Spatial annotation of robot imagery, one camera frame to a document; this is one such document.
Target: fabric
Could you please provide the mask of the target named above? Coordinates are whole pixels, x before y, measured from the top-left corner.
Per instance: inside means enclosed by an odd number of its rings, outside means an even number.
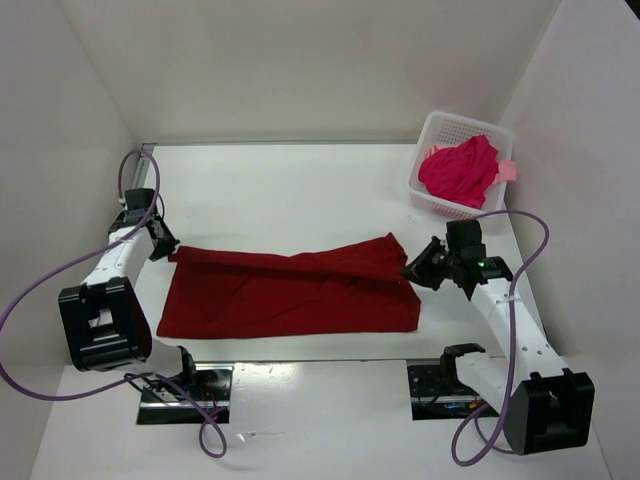
[[[503,160],[498,162],[498,174],[493,180],[493,184],[500,182],[515,182],[517,176],[516,162],[513,160]]]
[[[472,208],[481,208],[485,192],[498,174],[498,150],[485,135],[471,137],[457,147],[445,147],[429,155],[418,180],[436,197]]]
[[[320,253],[280,255],[181,247],[158,335],[253,338],[411,332],[420,299],[400,276],[392,234]]]
[[[442,145],[434,145],[427,151],[427,157],[433,155],[438,150],[442,150]],[[501,182],[515,182],[517,178],[518,170],[516,168],[516,162],[513,160],[502,160],[498,162],[498,173],[496,177],[493,179],[493,183],[491,185],[496,185]]]

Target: cable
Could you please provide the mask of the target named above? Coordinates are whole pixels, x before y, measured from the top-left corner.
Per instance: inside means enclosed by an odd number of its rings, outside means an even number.
[[[474,410],[467,418],[465,418],[462,421],[462,423],[460,423],[456,432],[453,434],[453,439],[451,440],[451,456],[453,457],[453,461],[461,467],[469,467],[471,465],[475,465],[480,460],[482,460],[487,455],[487,453],[491,451],[491,449],[499,448],[495,446],[495,443],[498,440],[500,433],[502,432],[502,429],[504,427],[504,424],[507,418],[507,412],[509,410],[509,405],[511,403],[511,390],[513,389],[513,379],[516,371],[516,346],[517,346],[516,310],[515,310],[513,296],[515,294],[516,284],[518,282],[518,279],[522,276],[525,270],[534,262],[534,260],[540,256],[540,254],[542,253],[542,250],[544,250],[544,248],[547,246],[547,243],[549,243],[549,226],[540,217],[538,217],[537,215],[534,215],[533,213],[524,212],[522,210],[496,210],[493,212],[483,213],[474,218],[478,220],[481,218],[490,217],[490,216],[499,215],[499,214],[522,215],[535,220],[544,229],[544,239],[542,240],[542,243],[536,249],[536,251],[533,252],[533,254],[516,271],[516,273],[513,275],[513,280],[509,285],[509,298],[511,299],[509,300],[509,330],[510,330],[509,332],[509,366],[507,367],[507,381],[506,381],[506,386],[504,391],[504,397],[502,400],[502,408],[500,409],[500,415],[498,416],[498,422],[496,423],[496,426],[493,429],[493,432],[489,436],[489,439],[486,440],[485,446],[482,447],[480,451],[476,455],[471,457],[469,460],[461,460],[458,457],[458,452],[457,452],[458,440],[460,439],[460,435],[462,434],[462,431],[469,424],[469,422],[471,422],[471,420],[473,419],[478,418],[486,408],[489,408],[489,406],[488,405],[486,407],[483,406],[478,408],[477,410]]]
[[[428,408],[431,405],[433,405],[434,403],[436,403],[438,401],[438,399],[440,398],[440,395],[442,393],[442,388],[444,387],[444,375],[442,375],[442,377],[440,378],[440,383],[438,383],[438,386],[436,387],[436,391],[433,394],[433,397],[431,397],[431,400],[429,400],[426,403],[422,403],[422,401],[420,401],[420,407],[421,408]]]
[[[478,432],[478,435],[480,436],[480,438],[484,441],[484,443],[488,443],[489,440],[487,439],[487,436],[484,434],[484,432],[480,429],[480,415],[489,410],[489,404],[485,403],[484,405],[482,405],[481,407],[478,407],[477,410],[478,411],[478,415],[476,417],[474,417],[473,419],[473,423],[475,424],[476,427],[476,431]],[[497,447],[495,445],[492,445],[491,448],[493,448],[496,452],[499,453],[504,453],[505,455],[515,455],[516,452],[514,452],[513,450],[507,450],[506,448],[501,448],[501,447]]]
[[[212,458],[224,457],[224,455],[227,453],[227,439],[224,436],[224,433],[222,432],[222,429],[220,428],[220,426],[213,419],[213,416],[209,415],[209,413],[207,413],[207,411],[204,408],[198,405],[198,402],[196,402],[193,398],[191,398],[191,395],[189,395],[185,390],[183,390],[182,387],[180,387],[177,383],[173,382],[172,380],[169,380],[167,377],[164,377],[160,374],[156,374],[156,378],[158,378],[159,380],[163,381],[164,383],[172,387],[174,390],[176,390],[180,395],[184,397],[185,400],[187,400],[191,405],[193,405],[193,408],[195,408],[198,411],[198,413],[202,415],[202,418],[204,418],[204,422],[202,422],[202,425],[200,425],[200,432],[198,433],[198,441],[200,443],[200,448],[202,449],[202,451]],[[204,429],[207,426],[207,424],[211,425],[216,431],[216,433],[218,434],[218,436],[220,437],[220,441],[222,442],[222,451],[220,453],[212,452],[204,444]]]
[[[147,391],[145,392],[142,387],[139,387],[138,385],[136,385],[135,382],[133,381],[133,378],[132,378],[134,376],[135,376],[135,374],[133,374],[133,373],[125,373],[124,374],[124,378],[127,380],[127,383],[129,383],[129,385],[131,385],[134,389],[136,389],[138,392],[140,392],[140,395],[144,395],[145,393],[148,393],[153,398],[155,398],[156,401],[158,401],[160,403],[167,403],[160,397],[160,395],[158,395],[156,392],[154,392],[151,388],[147,389]]]
[[[144,228],[146,226],[146,224],[149,222],[149,220],[151,219],[151,217],[154,215],[154,213],[156,211],[156,208],[153,208],[153,207],[156,206],[156,202],[157,202],[158,196],[160,194],[160,168],[158,167],[158,163],[156,162],[155,158],[153,158],[153,155],[150,152],[145,151],[145,150],[132,150],[132,151],[130,151],[129,153],[127,153],[124,156],[124,158],[120,162],[120,166],[118,168],[118,196],[119,196],[120,202],[123,203],[124,202],[124,198],[123,198],[123,192],[122,192],[122,173],[124,171],[124,166],[127,163],[127,161],[129,160],[129,158],[131,158],[131,156],[136,155],[136,154],[141,155],[141,156],[145,156],[145,157],[147,157],[149,159],[149,161],[151,162],[151,165],[153,166],[153,169],[155,171],[155,177],[156,177],[156,179],[155,179],[155,190],[153,192],[153,197],[151,198],[151,205],[150,205],[149,209],[147,210],[147,212],[145,213],[145,215],[142,217],[142,219],[135,225],[135,227],[129,233],[124,235],[122,238],[116,240],[115,242],[112,242],[112,243],[108,244],[105,247],[99,248],[98,250],[94,250],[93,252],[90,252],[90,253],[87,253],[85,255],[82,255],[82,256],[76,258],[75,260],[71,260],[70,262],[65,263],[64,265],[61,265],[60,267],[57,267],[57,268],[51,270],[49,273],[46,273],[45,275],[43,275],[42,277],[38,278],[37,280],[35,280],[30,285],[28,285],[24,290],[22,290],[20,293],[18,293],[18,295],[16,295],[16,297],[13,300],[11,300],[11,302],[9,302],[9,305],[7,305],[7,307],[4,309],[2,314],[0,314],[0,332],[2,331],[2,328],[4,327],[5,323],[7,322],[7,319],[9,318],[9,316],[11,315],[13,310],[18,306],[18,304],[27,295],[29,295],[33,290],[38,288],[44,282],[46,282],[47,280],[50,280],[51,278],[55,277],[59,273],[62,273],[65,270],[68,270],[71,267],[74,267],[74,266],[76,266],[76,265],[78,265],[78,264],[80,264],[80,263],[82,263],[82,262],[84,262],[86,260],[89,260],[90,258],[96,257],[98,255],[102,255],[103,253],[108,252],[109,250],[111,250],[111,249],[117,247],[118,245],[120,245],[122,242],[125,242],[125,241],[129,240],[130,238],[132,238],[136,233],[138,233],[138,231],[140,229],[142,229],[142,228]],[[46,395],[46,394],[34,392],[34,391],[32,391],[32,390],[20,385],[18,382],[16,382],[9,375],[9,372],[7,372],[7,370],[4,368],[4,365],[0,361],[0,378],[2,378],[5,382],[7,382],[7,384],[10,387],[12,387],[14,390],[18,391],[19,393],[21,393],[23,395],[26,395],[27,397],[34,398],[36,400],[43,400],[43,401],[47,401],[47,402],[64,402],[64,401],[70,401],[70,400],[78,400],[78,399],[81,399],[81,398],[87,398],[87,397],[96,395],[98,393],[105,392],[105,391],[110,390],[112,388],[118,387],[118,386],[123,385],[125,383],[133,384],[133,386],[136,389],[138,389],[138,386],[133,383],[133,380],[136,380],[136,379],[139,379],[139,378],[146,379],[146,377],[149,377],[150,375],[151,375],[150,373],[142,373],[142,374],[138,374],[138,375],[134,375],[134,374],[127,375],[122,380],[118,380],[117,382],[113,382],[113,383],[110,383],[108,385],[104,385],[104,386],[96,388],[94,390],[89,390],[88,392],[75,393],[75,394],[71,394],[71,395]],[[211,418],[211,416],[209,416],[209,414],[206,411],[204,411],[197,404],[197,402],[193,398],[191,398],[191,396],[186,391],[184,391],[181,387],[176,385],[172,380],[169,380],[168,378],[165,378],[162,375],[156,375],[156,377],[158,379],[162,380],[167,385],[173,387],[180,394],[182,394],[182,396],[185,398],[185,400],[189,401],[194,406],[194,408],[198,411],[198,413],[200,413],[200,415],[202,415],[202,417],[204,418],[204,422],[203,422],[202,426],[200,427],[200,447],[202,448],[203,452],[206,453],[207,455],[209,455],[210,457],[213,457],[213,458],[221,458],[222,456],[224,456],[224,454],[227,452],[227,440],[226,440],[224,434],[222,433],[222,430],[215,423],[213,418]],[[222,452],[221,453],[212,452],[212,451],[208,450],[206,448],[206,446],[204,445],[203,433],[204,433],[204,427],[207,424],[213,426],[213,428],[216,430],[216,432],[220,436],[220,439],[222,440]]]
[[[162,195],[158,194],[158,200],[160,200],[160,205],[162,205],[162,215],[160,215],[160,220],[164,220],[165,208],[164,208],[164,199],[162,198]]]

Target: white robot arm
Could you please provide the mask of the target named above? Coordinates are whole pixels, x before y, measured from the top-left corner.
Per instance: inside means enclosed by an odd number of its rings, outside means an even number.
[[[144,188],[125,192],[126,206],[109,230],[109,243],[130,234],[153,208],[149,222],[104,253],[80,285],[62,290],[58,305],[79,370],[159,373],[182,376],[181,383],[188,384],[195,371],[191,356],[151,336],[133,290],[144,262],[169,255],[179,243],[151,205],[153,193]]]
[[[515,291],[513,275],[500,257],[487,257],[477,220],[447,223],[447,242],[433,237],[402,275],[438,290],[444,279],[462,288],[488,321],[508,358],[511,348],[509,303],[516,315],[515,376],[503,432],[520,455],[587,443],[595,389],[586,373],[573,373],[551,348]],[[507,368],[475,343],[445,348],[440,358],[444,383],[451,390],[467,386],[500,411]]]

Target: white basket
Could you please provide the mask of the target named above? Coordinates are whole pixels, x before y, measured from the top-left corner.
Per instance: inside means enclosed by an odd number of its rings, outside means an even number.
[[[504,192],[507,182],[492,185],[486,192],[487,200],[482,209],[467,207],[459,203],[450,202],[442,198],[429,195],[424,184],[418,180],[420,166],[424,162],[427,152],[434,145],[453,147],[475,135],[486,135],[495,148],[498,149],[497,161],[511,159],[513,152],[513,135],[503,128],[490,123],[479,122],[471,118],[452,115],[444,112],[431,112],[424,122],[420,140],[414,152],[414,165],[409,177],[409,193],[411,204],[424,210],[431,210],[451,218],[471,218],[483,212],[490,212],[502,208]]]

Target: pink cloth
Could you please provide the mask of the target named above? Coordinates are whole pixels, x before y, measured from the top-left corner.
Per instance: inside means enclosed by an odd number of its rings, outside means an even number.
[[[430,157],[443,148],[446,147],[443,147],[442,145],[434,145],[427,152],[427,157]],[[496,178],[493,179],[493,183],[491,185],[495,185],[500,182],[515,182],[517,176],[518,170],[516,168],[516,162],[513,160],[502,160],[501,162],[498,162],[498,173],[496,174]]]
[[[497,155],[498,150],[484,135],[471,137],[457,147],[434,145],[420,167],[418,180],[431,195],[481,208],[491,185],[516,179],[515,163],[498,163]]]

